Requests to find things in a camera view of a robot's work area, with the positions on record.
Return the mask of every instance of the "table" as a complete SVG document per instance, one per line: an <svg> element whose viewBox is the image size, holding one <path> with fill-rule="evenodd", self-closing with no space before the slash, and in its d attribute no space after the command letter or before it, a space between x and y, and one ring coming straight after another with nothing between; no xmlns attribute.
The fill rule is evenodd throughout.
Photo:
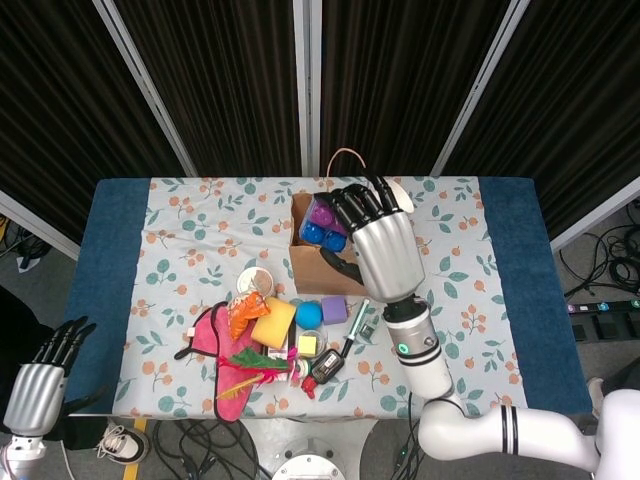
<svg viewBox="0 0 640 480"><path fill-rule="evenodd" d="M532 181L398 181L417 206L411 218L427 272L418 294L433 305L467 412L478 415L500 403L589 411ZM107 394L86 413L213 415L215 361L194 355L174 362L183 333L203 308L235 293L247 265L267 267L283 299L308 297L296 294L288 259L290 197L325 188L325 180L311 178L102 181L66 312L67 318L89 315L99 328L81 350L69 398L104 384ZM379 316L381 308L369 315ZM340 343L347 328L329 327L329 341ZM261 386L244 415L407 415L407 383L384 327L372 344L354 347L344 370L318 394L311 401L295 385Z"/></svg>

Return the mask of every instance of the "gray floor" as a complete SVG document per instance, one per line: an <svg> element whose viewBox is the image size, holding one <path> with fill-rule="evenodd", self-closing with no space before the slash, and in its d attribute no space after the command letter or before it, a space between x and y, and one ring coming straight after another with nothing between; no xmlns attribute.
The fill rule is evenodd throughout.
<svg viewBox="0 0 640 480"><path fill-rule="evenodd" d="M624 212L611 216L595 229L593 233L602 233L607 228L628 223ZM590 270L593 256L593 239L581 237L564 249L565 260L575 269L585 274ZM565 289L577 284L575 280L559 262L556 264L560 279ZM57 251L50 252L41 264L33 270L18 274L14 255L0 258L0 285L12 291L31 307L41 322L51 326L59 325L63 320L64 306L73 278L75 263ZM579 292L573 297L575 302L614 301L634 298L632 294L610 289L595 289L595 296L588 292ZM640 342L614 342L607 344L579 345L578 352L586 378L592 376L607 376L640 355ZM176 445L177 431L164 435L163 444ZM393 473L395 457L400 446L406 440L407 424L400 421L378 422L365 445L362 462L361 478L384 479ZM0 444L7 441L7 437L0 435ZM49 444L50 451L45 461L43 479L63 480L69 478L61 455L59 444ZM251 464L242 461L236 452L238 461L249 469ZM120 479L123 467L107 460L97 460L95 452L91 450L69 452L71 467L78 480L95 477L96 474L104 480ZM171 478L155 452L141 464L138 478L142 480ZM418 478L433 480L465 480L465 479L564 479L587 480L589 475L571 467L565 467L549 462L513 458L502 455L485 455L477 458L457 461L439 462L425 460Z"/></svg>

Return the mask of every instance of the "floral tablecloth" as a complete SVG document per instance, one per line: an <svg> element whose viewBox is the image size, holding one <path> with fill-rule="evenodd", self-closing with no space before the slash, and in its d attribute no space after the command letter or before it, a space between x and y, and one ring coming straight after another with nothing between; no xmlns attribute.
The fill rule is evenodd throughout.
<svg viewBox="0 0 640 480"><path fill-rule="evenodd" d="M207 307L236 293L248 266L268 269L286 301L298 295L288 254L291 195L357 178L155 178L131 298L113 413L156 418L213 415L215 359L174 353ZM502 403L526 406L498 265L475 177L396 178L416 211L410 216L426 280L418 294L433 320L456 391L470 415ZM349 297L351 310L360 299ZM367 318L380 320L372 303ZM398 418L407 416L408 384L382 324L371 343L352 348L345 367L310 400L297 383L254 388L247 417ZM339 349L350 322L324 327ZM418 406L420 399L414 399Z"/></svg>

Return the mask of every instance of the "blue ball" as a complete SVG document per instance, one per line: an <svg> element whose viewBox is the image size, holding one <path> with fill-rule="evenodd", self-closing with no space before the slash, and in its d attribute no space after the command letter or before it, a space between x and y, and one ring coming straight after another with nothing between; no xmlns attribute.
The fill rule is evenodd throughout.
<svg viewBox="0 0 640 480"><path fill-rule="evenodd" d="M296 309L296 324L304 330L313 330L322 323L322 308L314 302L302 302Z"/></svg>

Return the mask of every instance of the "purple sponge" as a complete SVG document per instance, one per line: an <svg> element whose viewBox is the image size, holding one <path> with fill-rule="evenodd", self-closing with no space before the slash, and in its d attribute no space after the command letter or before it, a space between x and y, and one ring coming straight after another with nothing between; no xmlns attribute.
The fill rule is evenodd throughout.
<svg viewBox="0 0 640 480"><path fill-rule="evenodd" d="M325 325L347 321L347 302L342 295L324 297L320 303L322 303L322 321Z"/></svg>

